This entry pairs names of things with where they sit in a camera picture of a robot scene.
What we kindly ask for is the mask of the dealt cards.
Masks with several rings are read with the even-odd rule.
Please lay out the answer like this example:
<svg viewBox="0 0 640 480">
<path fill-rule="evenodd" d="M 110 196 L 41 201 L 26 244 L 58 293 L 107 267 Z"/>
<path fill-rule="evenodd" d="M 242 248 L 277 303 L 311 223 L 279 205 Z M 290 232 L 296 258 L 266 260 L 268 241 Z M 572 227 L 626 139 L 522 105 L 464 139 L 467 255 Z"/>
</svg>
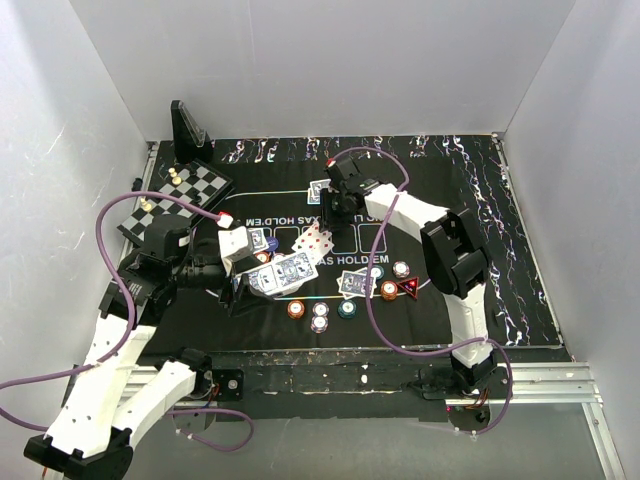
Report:
<svg viewBox="0 0 640 480">
<path fill-rule="evenodd" d="M 376 281 L 372 274 L 368 274 L 366 270 L 362 271 L 343 271 L 338 282 L 338 291 L 344 297 L 370 297 L 376 288 Z"/>
<path fill-rule="evenodd" d="M 320 193 L 326 186 L 327 182 L 325 180 L 311 181 L 307 190 L 307 204 L 319 205 Z"/>
</svg>

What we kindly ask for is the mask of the blue playing card deck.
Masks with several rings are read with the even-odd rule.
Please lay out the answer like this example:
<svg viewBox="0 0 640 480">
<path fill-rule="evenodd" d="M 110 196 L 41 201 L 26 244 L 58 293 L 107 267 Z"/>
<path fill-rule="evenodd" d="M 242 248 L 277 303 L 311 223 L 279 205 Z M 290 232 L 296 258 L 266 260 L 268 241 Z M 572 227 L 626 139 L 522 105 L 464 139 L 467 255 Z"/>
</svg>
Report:
<svg viewBox="0 0 640 480">
<path fill-rule="evenodd" d="M 318 277 L 315 263 L 305 252 L 286 255 L 247 273 L 255 290 L 271 297 L 288 295 Z"/>
</svg>

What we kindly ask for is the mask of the orange chips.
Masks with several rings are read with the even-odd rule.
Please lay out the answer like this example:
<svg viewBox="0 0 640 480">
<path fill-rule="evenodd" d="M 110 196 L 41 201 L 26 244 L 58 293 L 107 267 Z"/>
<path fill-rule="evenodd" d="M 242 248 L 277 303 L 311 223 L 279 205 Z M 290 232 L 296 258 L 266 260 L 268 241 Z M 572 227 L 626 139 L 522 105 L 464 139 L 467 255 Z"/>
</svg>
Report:
<svg viewBox="0 0 640 480">
<path fill-rule="evenodd" d="M 393 281 L 385 281 L 380 286 L 380 296 L 385 301 L 393 301 L 398 296 L 398 286 Z"/>
<path fill-rule="evenodd" d="M 271 254 L 267 251 L 261 251 L 255 254 L 255 257 L 261 262 L 261 263 L 268 263 L 271 260 Z"/>
</svg>

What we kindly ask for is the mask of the orange poker chip stack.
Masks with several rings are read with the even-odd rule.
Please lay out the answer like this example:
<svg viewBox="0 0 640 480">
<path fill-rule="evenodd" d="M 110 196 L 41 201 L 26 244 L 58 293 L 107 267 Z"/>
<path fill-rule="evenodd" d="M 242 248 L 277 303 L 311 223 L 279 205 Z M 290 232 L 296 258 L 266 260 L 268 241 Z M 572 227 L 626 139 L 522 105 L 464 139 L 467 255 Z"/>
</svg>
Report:
<svg viewBox="0 0 640 480">
<path fill-rule="evenodd" d="M 300 300 L 292 300 L 287 305 L 287 315 L 291 319 L 301 319 L 305 314 L 304 303 Z"/>
</svg>

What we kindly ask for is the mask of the green chips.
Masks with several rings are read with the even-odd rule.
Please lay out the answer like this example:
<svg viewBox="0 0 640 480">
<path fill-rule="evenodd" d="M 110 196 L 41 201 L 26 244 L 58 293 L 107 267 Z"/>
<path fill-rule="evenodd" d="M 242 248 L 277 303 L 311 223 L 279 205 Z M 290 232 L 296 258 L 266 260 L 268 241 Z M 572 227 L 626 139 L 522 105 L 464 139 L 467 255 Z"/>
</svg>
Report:
<svg viewBox="0 0 640 480">
<path fill-rule="evenodd" d="M 381 266 L 374 265 L 371 269 L 371 275 L 378 279 L 384 275 L 384 269 Z"/>
</svg>

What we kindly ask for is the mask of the pink chips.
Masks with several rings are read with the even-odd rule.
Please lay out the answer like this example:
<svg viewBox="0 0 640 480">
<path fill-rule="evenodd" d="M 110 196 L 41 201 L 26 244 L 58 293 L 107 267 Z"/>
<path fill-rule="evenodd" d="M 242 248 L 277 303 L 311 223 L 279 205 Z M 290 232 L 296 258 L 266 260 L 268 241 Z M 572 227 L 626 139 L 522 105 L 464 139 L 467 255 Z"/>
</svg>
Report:
<svg viewBox="0 0 640 480">
<path fill-rule="evenodd" d="M 410 267 L 404 261 L 396 261 L 393 264 L 393 274 L 398 279 L 405 279 L 410 275 Z"/>
</svg>

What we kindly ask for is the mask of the pink chip front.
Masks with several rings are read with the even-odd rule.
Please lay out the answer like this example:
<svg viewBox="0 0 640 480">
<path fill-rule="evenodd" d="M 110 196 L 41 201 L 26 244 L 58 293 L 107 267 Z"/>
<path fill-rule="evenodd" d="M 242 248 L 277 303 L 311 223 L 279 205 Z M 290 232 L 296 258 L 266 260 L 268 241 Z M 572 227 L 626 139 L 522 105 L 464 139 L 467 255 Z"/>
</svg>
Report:
<svg viewBox="0 0 640 480">
<path fill-rule="evenodd" d="M 311 320 L 310 328 L 316 334 L 325 332 L 328 328 L 328 318 L 326 316 L 314 316 Z"/>
</svg>

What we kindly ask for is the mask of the green poker chip stack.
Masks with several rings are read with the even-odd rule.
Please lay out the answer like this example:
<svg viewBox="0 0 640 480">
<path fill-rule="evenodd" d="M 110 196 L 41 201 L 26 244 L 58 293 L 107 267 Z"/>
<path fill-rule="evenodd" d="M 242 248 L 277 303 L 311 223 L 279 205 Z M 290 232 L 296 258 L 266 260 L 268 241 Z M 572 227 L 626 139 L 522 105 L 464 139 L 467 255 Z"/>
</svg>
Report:
<svg viewBox="0 0 640 480">
<path fill-rule="evenodd" d="M 357 313 L 357 305 L 353 300 L 343 300 L 338 306 L 338 315 L 343 319 L 354 318 Z"/>
</svg>

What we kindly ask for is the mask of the red black all-in marker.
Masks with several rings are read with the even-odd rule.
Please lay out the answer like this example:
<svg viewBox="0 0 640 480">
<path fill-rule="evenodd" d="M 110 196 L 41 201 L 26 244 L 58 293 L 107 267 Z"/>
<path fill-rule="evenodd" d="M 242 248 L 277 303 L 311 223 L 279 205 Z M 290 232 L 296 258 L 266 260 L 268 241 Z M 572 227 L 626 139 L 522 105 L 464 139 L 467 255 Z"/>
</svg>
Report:
<svg viewBox="0 0 640 480">
<path fill-rule="evenodd" d="M 420 280 L 418 277 L 406 278 L 396 283 L 398 290 L 404 292 L 410 298 L 416 300 L 420 290 Z"/>
</svg>

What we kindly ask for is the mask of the blue small blind button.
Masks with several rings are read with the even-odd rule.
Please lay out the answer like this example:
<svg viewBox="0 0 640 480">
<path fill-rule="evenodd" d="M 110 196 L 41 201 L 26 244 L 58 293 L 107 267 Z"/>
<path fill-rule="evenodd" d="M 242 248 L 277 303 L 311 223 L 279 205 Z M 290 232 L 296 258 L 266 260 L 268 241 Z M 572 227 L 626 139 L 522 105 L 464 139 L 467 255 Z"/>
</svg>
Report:
<svg viewBox="0 0 640 480">
<path fill-rule="evenodd" d="M 275 237 L 268 237 L 267 243 L 268 243 L 268 251 L 275 251 L 279 246 L 279 241 Z"/>
</svg>

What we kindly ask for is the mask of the dealt card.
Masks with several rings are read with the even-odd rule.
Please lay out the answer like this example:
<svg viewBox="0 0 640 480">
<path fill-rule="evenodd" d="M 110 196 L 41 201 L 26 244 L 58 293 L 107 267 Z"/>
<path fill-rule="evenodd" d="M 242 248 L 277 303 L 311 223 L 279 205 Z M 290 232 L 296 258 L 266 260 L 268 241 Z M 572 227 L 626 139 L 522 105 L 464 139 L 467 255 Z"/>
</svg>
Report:
<svg viewBox="0 0 640 480">
<path fill-rule="evenodd" d="M 265 251 L 268 247 L 268 241 L 262 228 L 254 228 L 248 230 L 251 238 L 252 248 L 254 251 Z"/>
</svg>

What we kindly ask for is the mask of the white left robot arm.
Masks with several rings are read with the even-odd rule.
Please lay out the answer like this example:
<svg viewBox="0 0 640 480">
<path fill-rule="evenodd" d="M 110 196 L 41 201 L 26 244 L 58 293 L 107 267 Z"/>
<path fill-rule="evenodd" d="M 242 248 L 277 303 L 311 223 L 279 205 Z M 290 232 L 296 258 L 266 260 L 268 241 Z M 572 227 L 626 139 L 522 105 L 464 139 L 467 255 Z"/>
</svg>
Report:
<svg viewBox="0 0 640 480">
<path fill-rule="evenodd" d="M 180 289 L 229 289 L 230 264 L 217 255 L 150 256 L 141 249 L 120 263 L 100 306 L 84 365 L 56 420 L 38 428 L 24 455 L 68 479 L 121 479 L 145 434 L 184 399 L 213 400 L 221 370 L 198 350 L 181 348 L 156 365 L 153 378 L 128 400 L 124 389 L 164 311 Z"/>
</svg>

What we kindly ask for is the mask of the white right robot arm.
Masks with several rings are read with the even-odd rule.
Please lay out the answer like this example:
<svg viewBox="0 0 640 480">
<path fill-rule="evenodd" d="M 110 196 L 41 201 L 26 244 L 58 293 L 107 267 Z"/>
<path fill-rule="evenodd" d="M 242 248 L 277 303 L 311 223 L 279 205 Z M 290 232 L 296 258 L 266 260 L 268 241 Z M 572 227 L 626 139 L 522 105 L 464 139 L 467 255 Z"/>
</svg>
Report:
<svg viewBox="0 0 640 480">
<path fill-rule="evenodd" d="M 336 231 L 362 214 L 420 242 L 428 279 L 443 295 L 449 316 L 453 387 L 469 398 L 486 389 L 496 368 L 485 307 L 492 260 L 471 212 L 456 213 L 377 181 L 353 190 L 325 188 L 320 205 L 323 229 Z"/>
</svg>

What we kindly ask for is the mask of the black poker table mat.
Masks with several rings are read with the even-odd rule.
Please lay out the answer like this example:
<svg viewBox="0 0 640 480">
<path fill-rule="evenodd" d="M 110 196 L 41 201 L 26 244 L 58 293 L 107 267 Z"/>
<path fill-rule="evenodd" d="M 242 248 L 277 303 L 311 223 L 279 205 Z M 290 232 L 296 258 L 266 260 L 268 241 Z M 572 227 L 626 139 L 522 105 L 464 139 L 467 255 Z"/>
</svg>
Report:
<svg viewBox="0 0 640 480">
<path fill-rule="evenodd" d="M 318 214 L 307 204 L 311 181 L 322 179 L 329 158 L 352 149 L 368 177 L 406 183 L 415 197 L 453 210 L 468 209 L 477 221 L 493 260 L 485 302 L 489 332 L 509 347 L 555 346 L 560 334 L 518 215 L 508 175 L 497 146 L 487 136 L 375 136 L 226 139 L 214 144 L 213 163 L 232 178 L 234 192 L 221 210 L 248 226 L 263 227 L 288 252 Z M 279 300 L 230 318 L 207 291 L 183 291 L 166 311 L 148 354 L 181 347 L 203 351 L 381 347 L 447 344 L 451 340 L 445 301 L 428 279 L 420 244 L 402 231 L 357 217 L 333 237 L 333 250 L 319 264 L 318 277 L 296 297 L 306 309 L 329 307 L 328 328 L 316 334 L 311 320 L 287 315 Z M 393 276 L 396 261 L 406 262 L 421 283 L 417 299 L 400 296 L 357 302 L 354 318 L 338 315 L 343 271 L 373 261 Z"/>
</svg>

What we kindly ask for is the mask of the black white chess board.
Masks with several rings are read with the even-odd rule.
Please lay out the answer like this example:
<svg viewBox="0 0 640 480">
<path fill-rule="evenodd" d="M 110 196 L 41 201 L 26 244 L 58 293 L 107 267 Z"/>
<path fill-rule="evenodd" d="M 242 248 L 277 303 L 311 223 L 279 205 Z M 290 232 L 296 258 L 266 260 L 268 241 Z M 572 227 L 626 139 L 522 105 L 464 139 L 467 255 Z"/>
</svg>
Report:
<svg viewBox="0 0 640 480">
<path fill-rule="evenodd" d="M 182 182 L 179 185 L 172 184 L 170 168 L 174 168 L 181 177 Z M 158 192 L 198 208 L 212 211 L 233 191 L 234 185 L 230 177 L 199 160 L 194 160 L 188 165 L 176 164 L 170 168 Z M 149 211 L 141 208 L 142 200 L 150 203 Z M 142 196 L 131 215 L 117 229 L 132 244 L 141 246 L 146 228 L 156 217 L 164 214 L 185 217 L 190 220 L 191 226 L 195 226 L 202 219 L 200 215 L 173 201 Z"/>
</svg>

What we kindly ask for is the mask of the gold chess pieces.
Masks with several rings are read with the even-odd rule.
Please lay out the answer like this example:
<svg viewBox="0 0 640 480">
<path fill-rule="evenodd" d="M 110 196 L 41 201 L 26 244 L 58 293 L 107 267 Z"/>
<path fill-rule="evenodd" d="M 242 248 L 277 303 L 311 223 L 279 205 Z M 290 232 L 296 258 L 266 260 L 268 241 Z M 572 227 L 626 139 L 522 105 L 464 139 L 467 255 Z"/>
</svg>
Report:
<svg viewBox="0 0 640 480">
<path fill-rule="evenodd" d="M 177 171 L 174 168 L 169 169 L 169 174 L 173 185 L 179 185 L 182 182 L 181 177 L 178 175 Z"/>
</svg>

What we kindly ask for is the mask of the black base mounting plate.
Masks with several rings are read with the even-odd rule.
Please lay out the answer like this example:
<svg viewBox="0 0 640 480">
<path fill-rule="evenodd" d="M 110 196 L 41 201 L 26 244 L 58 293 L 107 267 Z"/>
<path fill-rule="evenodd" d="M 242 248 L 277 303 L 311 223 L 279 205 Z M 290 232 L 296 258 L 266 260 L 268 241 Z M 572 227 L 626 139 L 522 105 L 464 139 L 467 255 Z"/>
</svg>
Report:
<svg viewBox="0 0 640 480">
<path fill-rule="evenodd" d="M 417 418 L 444 422 L 446 403 L 462 418 L 488 422 L 490 401 L 504 398 L 499 367 L 477 387 L 463 384 L 446 357 L 388 350 L 308 350 L 214 355 L 214 387 L 193 405 L 237 409 L 258 419 Z"/>
</svg>

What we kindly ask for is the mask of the black triangular card stand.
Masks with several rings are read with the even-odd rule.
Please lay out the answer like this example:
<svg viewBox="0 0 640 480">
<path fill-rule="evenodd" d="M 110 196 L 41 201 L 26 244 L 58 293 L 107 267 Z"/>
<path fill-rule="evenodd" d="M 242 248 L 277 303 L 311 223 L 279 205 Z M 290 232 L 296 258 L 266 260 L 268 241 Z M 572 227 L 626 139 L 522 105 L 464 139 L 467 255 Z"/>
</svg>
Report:
<svg viewBox="0 0 640 480">
<path fill-rule="evenodd" d="M 182 100 L 170 106 L 173 145 L 176 161 L 189 164 L 194 160 L 210 162 L 213 158 L 212 139 L 195 121 Z"/>
</svg>

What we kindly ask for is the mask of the aluminium rail frame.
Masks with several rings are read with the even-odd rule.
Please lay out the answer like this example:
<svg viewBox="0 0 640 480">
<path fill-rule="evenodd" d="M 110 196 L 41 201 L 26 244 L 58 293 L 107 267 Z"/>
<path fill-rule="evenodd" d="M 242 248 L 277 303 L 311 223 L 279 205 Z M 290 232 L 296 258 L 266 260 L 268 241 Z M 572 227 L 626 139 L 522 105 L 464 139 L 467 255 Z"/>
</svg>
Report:
<svg viewBox="0 0 640 480">
<path fill-rule="evenodd" d="M 621 479 L 624 470 L 613 438 L 608 428 L 603 409 L 603 399 L 588 364 L 584 362 L 524 362 L 515 363 L 511 367 L 498 365 L 506 372 L 507 391 L 503 399 L 492 400 L 491 407 L 501 408 L 503 405 L 560 405 L 578 404 L 590 423 L 590 432 L 603 472 L 609 479 Z M 156 367 L 150 365 L 137 366 L 132 372 L 124 389 L 122 398 L 128 400 L 156 374 Z M 75 383 L 72 378 L 65 392 L 66 401 Z M 178 401 L 174 407 L 193 410 L 205 408 L 193 405 L 190 397 Z M 477 433 L 488 426 L 472 425 L 470 418 L 462 418 L 456 403 L 446 403 L 448 418 L 444 422 L 468 433 Z"/>
</svg>

